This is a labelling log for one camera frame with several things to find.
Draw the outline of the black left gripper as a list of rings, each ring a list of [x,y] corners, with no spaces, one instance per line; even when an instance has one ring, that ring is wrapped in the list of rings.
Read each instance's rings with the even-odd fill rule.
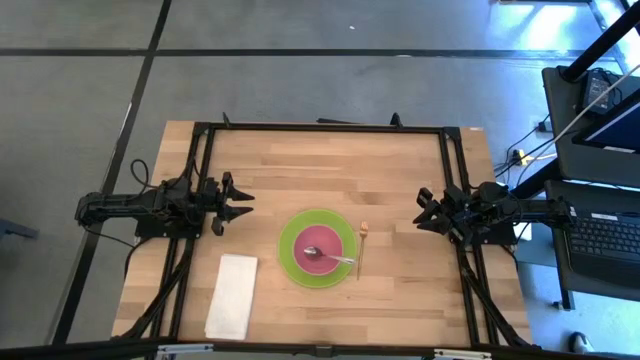
[[[227,199],[233,201],[250,201],[254,200],[253,195],[244,193],[235,188],[233,185],[232,175],[230,172],[224,172],[221,180],[221,189],[216,190],[214,201],[215,216],[212,220],[211,229],[215,235],[224,233],[224,224],[247,214],[253,210],[252,207],[233,207],[227,205]]]

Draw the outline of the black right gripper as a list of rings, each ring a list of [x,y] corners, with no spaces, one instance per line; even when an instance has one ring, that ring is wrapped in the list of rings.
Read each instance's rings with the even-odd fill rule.
[[[433,194],[423,187],[417,195],[417,204],[423,211],[412,223],[418,224],[418,229],[451,235],[454,243],[468,245],[473,237],[468,200],[469,197],[458,187],[447,187],[440,201],[435,200]]]

